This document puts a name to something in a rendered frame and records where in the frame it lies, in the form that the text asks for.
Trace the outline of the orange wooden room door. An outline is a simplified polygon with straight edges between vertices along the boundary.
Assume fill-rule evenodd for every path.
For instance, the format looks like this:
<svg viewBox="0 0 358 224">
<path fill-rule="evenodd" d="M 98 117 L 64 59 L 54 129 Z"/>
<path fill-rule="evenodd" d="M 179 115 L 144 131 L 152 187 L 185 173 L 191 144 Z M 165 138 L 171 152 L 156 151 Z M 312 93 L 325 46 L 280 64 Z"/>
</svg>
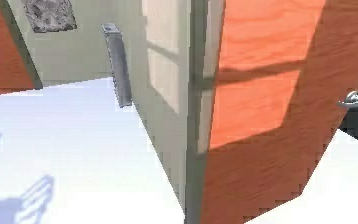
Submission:
<svg viewBox="0 0 358 224">
<path fill-rule="evenodd" d="M 33 81 L 0 10 L 0 94 L 33 88 Z"/>
<path fill-rule="evenodd" d="M 200 224 L 298 197 L 358 89 L 358 0 L 224 0 Z"/>
</svg>

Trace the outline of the grey framed wall picture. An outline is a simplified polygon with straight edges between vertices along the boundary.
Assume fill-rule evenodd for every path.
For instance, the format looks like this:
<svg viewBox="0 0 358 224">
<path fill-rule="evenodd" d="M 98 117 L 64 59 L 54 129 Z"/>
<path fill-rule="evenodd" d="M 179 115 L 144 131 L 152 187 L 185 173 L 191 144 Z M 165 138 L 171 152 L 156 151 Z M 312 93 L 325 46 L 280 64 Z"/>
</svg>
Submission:
<svg viewBox="0 0 358 224">
<path fill-rule="evenodd" d="M 77 28 L 70 0 L 21 0 L 34 33 L 69 31 Z"/>
</svg>

